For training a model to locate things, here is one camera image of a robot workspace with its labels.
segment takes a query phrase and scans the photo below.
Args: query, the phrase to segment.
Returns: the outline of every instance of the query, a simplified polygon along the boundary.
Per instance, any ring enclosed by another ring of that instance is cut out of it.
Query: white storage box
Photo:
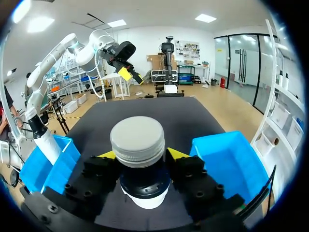
[[[63,106],[63,109],[66,111],[67,114],[73,113],[75,110],[77,110],[77,108],[77,101],[70,101],[68,104]]]
[[[87,100],[87,96],[86,96],[86,94],[81,95],[81,96],[79,95],[79,96],[77,96],[77,98],[75,98],[75,100],[77,101],[78,105],[81,105]]]
[[[293,150],[296,150],[296,148],[298,147],[301,141],[301,138],[303,137],[303,134],[304,134],[303,130],[301,129],[300,125],[293,117],[290,130],[286,137]]]
[[[282,105],[275,101],[275,108],[271,113],[271,120],[273,120],[277,126],[282,129],[288,119],[290,112],[287,111]]]
[[[254,145],[262,156],[266,156],[275,147],[263,132],[261,134],[261,138],[256,140]]]

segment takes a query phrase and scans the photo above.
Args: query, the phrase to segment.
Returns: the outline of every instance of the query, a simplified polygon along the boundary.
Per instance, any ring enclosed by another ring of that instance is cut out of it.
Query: white jar lid
[[[135,116],[118,122],[110,139],[116,158],[130,168],[153,165],[165,150],[163,127],[151,117]]]

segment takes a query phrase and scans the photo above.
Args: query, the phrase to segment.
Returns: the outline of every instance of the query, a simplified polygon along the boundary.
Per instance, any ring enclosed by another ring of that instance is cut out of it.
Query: blue bin
[[[205,162],[207,173],[225,186],[226,198],[238,193],[248,204],[268,181],[260,159],[239,131],[193,139],[190,156]]]
[[[48,186],[62,194],[64,186],[81,156],[71,138],[57,135],[54,135],[54,138],[62,150],[54,166],[36,147],[20,172],[20,178],[30,192],[42,193]]]

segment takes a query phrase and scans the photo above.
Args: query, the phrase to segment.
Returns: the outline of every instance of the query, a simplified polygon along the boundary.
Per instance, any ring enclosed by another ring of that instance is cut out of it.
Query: ceiling light
[[[118,20],[118,21],[108,23],[108,25],[110,25],[112,28],[115,28],[115,27],[126,25],[126,22],[123,19],[121,19],[121,20]]]
[[[31,0],[22,1],[13,12],[13,22],[18,23],[31,8]]]
[[[29,26],[28,26],[28,32],[29,33],[35,33],[35,32],[41,32],[46,30],[52,23],[54,22],[54,19],[48,18],[48,17],[38,17],[33,19]]]
[[[202,21],[205,23],[211,23],[212,21],[216,20],[215,17],[209,16],[207,14],[200,14],[195,20]]]
[[[256,41],[254,38],[252,38],[251,36],[247,36],[247,35],[243,35],[242,38],[246,41]]]

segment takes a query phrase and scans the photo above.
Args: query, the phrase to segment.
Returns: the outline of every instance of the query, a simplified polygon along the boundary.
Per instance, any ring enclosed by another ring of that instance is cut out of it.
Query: glass wall
[[[227,37],[215,39],[215,55],[216,55],[216,66],[214,78],[217,83],[220,83],[221,78],[225,79],[225,87],[227,87],[227,77],[228,77],[228,39]]]
[[[222,77],[225,78],[227,89],[264,113],[270,96],[273,66],[269,35],[241,34],[215,38],[215,55],[215,79],[220,82]],[[276,74],[280,70],[282,54],[277,49]]]
[[[259,74],[259,48],[256,35],[230,36],[231,71],[228,88],[253,104]]]
[[[273,56],[272,56],[272,43],[270,41],[269,36],[260,35],[259,40],[260,40],[260,47],[261,47],[261,74],[260,74],[260,84],[259,84],[254,106],[258,110],[260,110],[262,113],[264,113],[267,107],[269,96],[270,96]],[[281,52],[277,49],[276,74],[279,74],[280,70],[282,70],[282,57],[281,56],[282,56]]]

